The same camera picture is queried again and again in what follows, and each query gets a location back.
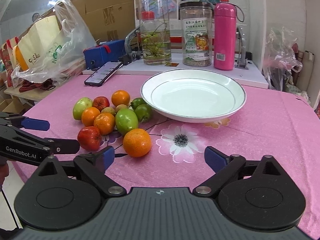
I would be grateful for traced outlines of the green apple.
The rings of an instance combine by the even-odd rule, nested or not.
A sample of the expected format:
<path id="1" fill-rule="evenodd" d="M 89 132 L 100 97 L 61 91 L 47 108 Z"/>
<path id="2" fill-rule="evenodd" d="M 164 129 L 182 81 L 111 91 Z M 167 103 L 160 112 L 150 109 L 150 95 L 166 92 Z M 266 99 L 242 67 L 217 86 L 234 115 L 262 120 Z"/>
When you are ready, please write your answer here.
<path id="1" fill-rule="evenodd" d="M 93 101 L 88 97 L 79 99 L 73 107 L 73 118 L 81 120 L 82 113 L 88 107 L 92 107 Z"/>

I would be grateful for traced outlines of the clear plastic bag right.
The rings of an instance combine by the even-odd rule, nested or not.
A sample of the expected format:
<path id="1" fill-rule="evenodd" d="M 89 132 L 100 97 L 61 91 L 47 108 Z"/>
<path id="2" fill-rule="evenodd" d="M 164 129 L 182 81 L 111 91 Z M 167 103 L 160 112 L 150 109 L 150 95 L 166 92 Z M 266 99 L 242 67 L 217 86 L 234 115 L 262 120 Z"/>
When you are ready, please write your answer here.
<path id="1" fill-rule="evenodd" d="M 270 89 L 284 91 L 292 72 L 302 70 L 303 64 L 296 59 L 293 49 L 296 41 L 297 37 L 292 30 L 279 24 L 268 26 L 263 75 Z"/>

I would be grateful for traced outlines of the white round plate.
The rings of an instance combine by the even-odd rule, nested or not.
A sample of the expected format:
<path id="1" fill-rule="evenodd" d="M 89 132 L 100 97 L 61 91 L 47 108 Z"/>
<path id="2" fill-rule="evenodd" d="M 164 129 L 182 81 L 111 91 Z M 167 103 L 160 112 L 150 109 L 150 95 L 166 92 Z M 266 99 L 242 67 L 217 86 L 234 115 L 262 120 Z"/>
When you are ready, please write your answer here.
<path id="1" fill-rule="evenodd" d="M 147 79 L 144 101 L 172 120 L 204 124 L 221 120 L 244 107 L 247 94 L 235 80 L 203 69 L 176 69 Z"/>

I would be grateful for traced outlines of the pink floral tablecloth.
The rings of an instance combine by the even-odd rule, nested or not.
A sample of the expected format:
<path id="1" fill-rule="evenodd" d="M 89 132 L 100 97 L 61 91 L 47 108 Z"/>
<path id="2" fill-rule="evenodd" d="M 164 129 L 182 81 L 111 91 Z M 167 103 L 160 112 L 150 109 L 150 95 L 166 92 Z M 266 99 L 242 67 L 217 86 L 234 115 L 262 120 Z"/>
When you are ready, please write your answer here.
<path id="1" fill-rule="evenodd" d="M 149 77 L 144 75 L 115 75 L 103 86 L 84 85 L 79 76 L 54 90 L 26 112 L 26 116 L 47 120 L 48 132 L 31 131 L 39 137 L 75 139 L 82 125 L 72 117 L 78 99 L 97 96 L 111 98 L 116 90 L 125 90 L 131 99 L 140 96 L 140 88 Z M 249 160 L 273 155 L 299 186 L 306 197 L 306 211 L 300 228 L 314 239 L 319 238 L 319 118 L 298 96 L 275 90 L 244 87 L 245 106 L 227 120 L 217 124 L 185 124 L 166 121 L 157 113 L 143 125 L 150 128 L 152 150 L 146 157 L 120 157 L 108 169 L 107 175 L 128 189 L 132 186 L 189 186 L 213 175 L 205 167 L 203 153 L 193 151 L 193 162 L 186 163 L 179 153 L 175 163 L 169 148 L 173 141 L 165 135 L 175 135 L 174 128 L 187 128 L 203 139 L 205 146 L 214 146 L 225 154 L 241 154 Z"/>

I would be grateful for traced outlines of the brown longan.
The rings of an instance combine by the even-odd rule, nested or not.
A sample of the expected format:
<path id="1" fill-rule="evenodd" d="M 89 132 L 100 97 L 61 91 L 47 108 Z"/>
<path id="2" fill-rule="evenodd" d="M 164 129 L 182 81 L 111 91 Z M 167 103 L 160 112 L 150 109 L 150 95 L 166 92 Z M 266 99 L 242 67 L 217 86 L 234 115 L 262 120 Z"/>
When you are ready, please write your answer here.
<path id="1" fill-rule="evenodd" d="M 128 105 L 120 104 L 116 107 L 115 112 L 118 113 L 121 109 L 127 109 Z"/>
<path id="2" fill-rule="evenodd" d="M 113 107 L 109 106 L 109 107 L 105 107 L 101 113 L 110 113 L 112 115 L 115 115 L 116 114 L 116 111 Z"/>

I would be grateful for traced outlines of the clear jar with label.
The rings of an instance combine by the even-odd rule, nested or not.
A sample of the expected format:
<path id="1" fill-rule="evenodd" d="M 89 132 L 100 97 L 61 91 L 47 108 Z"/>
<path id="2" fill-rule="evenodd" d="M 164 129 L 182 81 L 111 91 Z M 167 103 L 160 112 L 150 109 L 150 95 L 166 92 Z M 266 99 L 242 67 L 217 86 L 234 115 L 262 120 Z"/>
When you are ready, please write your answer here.
<path id="1" fill-rule="evenodd" d="M 183 63 L 193 67 L 212 64 L 213 5 L 202 0 L 185 0 L 179 5 Z"/>

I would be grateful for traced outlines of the red wax apple back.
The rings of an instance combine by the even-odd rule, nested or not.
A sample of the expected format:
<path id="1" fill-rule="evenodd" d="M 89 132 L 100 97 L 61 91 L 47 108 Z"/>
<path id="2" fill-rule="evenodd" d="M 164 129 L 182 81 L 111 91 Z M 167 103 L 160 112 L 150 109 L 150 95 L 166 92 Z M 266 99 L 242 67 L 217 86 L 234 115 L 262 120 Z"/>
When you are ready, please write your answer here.
<path id="1" fill-rule="evenodd" d="M 98 96 L 93 100 L 92 106 L 99 109 L 101 112 L 106 107 L 110 106 L 109 100 L 105 96 Z"/>

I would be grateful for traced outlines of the red fabric item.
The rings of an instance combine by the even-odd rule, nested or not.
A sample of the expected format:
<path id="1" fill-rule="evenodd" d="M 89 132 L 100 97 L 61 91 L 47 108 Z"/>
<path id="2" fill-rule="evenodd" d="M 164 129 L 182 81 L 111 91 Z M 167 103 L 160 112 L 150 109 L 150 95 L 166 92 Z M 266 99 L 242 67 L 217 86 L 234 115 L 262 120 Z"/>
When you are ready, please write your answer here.
<path id="1" fill-rule="evenodd" d="M 55 85 L 53 85 L 53 81 L 51 79 L 46 80 L 44 83 L 33 83 L 27 80 L 24 80 L 22 82 L 21 87 L 19 88 L 19 92 L 27 92 L 33 89 L 41 89 L 44 91 L 52 90 L 55 88 Z"/>

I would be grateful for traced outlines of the blue tool box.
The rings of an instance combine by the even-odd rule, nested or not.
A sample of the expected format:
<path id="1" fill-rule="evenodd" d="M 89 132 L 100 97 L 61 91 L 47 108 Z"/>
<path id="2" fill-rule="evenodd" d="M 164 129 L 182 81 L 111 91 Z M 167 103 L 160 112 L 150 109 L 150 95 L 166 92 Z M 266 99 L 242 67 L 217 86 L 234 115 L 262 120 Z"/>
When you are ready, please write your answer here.
<path id="1" fill-rule="evenodd" d="M 87 48 L 83 51 L 86 69 L 97 70 L 107 62 L 118 62 L 125 54 L 125 40 L 104 42 L 101 45 Z"/>

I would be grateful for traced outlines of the red wax apple front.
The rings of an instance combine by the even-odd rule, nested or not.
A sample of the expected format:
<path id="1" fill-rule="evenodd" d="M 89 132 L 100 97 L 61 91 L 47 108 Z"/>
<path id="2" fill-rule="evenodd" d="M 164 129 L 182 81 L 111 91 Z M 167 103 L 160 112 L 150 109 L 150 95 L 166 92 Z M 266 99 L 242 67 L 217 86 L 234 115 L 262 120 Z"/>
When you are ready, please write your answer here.
<path id="1" fill-rule="evenodd" d="M 100 148 L 101 133 L 95 126 L 80 129 L 77 140 L 80 146 L 87 151 L 97 151 Z"/>

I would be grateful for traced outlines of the orange back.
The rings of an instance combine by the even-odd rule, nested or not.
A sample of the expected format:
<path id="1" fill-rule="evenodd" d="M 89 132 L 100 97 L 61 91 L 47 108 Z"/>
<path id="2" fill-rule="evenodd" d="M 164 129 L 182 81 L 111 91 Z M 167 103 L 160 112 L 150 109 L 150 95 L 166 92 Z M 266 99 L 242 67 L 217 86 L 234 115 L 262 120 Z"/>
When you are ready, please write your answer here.
<path id="1" fill-rule="evenodd" d="M 130 95 L 125 90 L 117 90 L 111 96 L 111 101 L 114 106 L 119 105 L 129 105 L 130 103 Z"/>

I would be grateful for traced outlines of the red wax apple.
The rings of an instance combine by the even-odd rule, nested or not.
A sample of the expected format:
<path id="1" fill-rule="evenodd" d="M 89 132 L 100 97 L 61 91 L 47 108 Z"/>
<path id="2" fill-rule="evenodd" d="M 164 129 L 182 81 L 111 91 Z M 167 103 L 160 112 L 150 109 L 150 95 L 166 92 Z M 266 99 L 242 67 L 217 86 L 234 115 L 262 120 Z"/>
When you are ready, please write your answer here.
<path id="1" fill-rule="evenodd" d="M 106 107 L 110 106 L 109 100 L 105 96 L 98 96 L 93 100 L 92 106 L 99 109 L 101 112 Z"/>
<path id="2" fill-rule="evenodd" d="M 97 151 L 100 148 L 101 133 L 95 126 L 80 129 L 77 140 L 80 146 L 87 151 Z"/>

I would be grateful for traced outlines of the green persimmon front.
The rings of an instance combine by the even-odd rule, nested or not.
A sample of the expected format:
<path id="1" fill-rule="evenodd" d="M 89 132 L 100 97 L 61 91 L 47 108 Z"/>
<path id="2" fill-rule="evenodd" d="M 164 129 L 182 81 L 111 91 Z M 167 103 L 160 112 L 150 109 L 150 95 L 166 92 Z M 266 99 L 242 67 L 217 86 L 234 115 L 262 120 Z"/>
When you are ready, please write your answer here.
<path id="1" fill-rule="evenodd" d="M 135 109 L 138 121 L 141 123 L 148 122 L 153 117 L 152 108 L 147 104 L 141 104 Z"/>

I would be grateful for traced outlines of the large orange front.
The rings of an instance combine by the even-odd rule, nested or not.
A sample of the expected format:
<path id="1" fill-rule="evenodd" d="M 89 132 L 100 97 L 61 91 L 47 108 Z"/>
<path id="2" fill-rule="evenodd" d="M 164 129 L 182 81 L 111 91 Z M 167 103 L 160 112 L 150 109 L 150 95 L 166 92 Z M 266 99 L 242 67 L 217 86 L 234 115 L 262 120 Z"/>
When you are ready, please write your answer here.
<path id="1" fill-rule="evenodd" d="M 144 129 L 133 129 L 125 134 L 123 148 L 129 156 L 140 158 L 150 152 L 152 140 L 149 133 Z"/>

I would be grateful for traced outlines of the grey metal clamp right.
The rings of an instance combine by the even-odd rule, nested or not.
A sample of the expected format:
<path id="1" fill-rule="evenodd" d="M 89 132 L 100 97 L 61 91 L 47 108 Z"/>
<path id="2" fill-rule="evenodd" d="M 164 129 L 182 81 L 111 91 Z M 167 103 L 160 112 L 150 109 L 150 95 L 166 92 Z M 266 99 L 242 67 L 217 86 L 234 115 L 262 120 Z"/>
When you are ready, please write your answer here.
<path id="1" fill-rule="evenodd" d="M 239 41 L 238 57 L 235 61 L 235 68 L 248 70 L 246 60 L 246 37 L 242 27 L 236 28 L 236 39 Z"/>

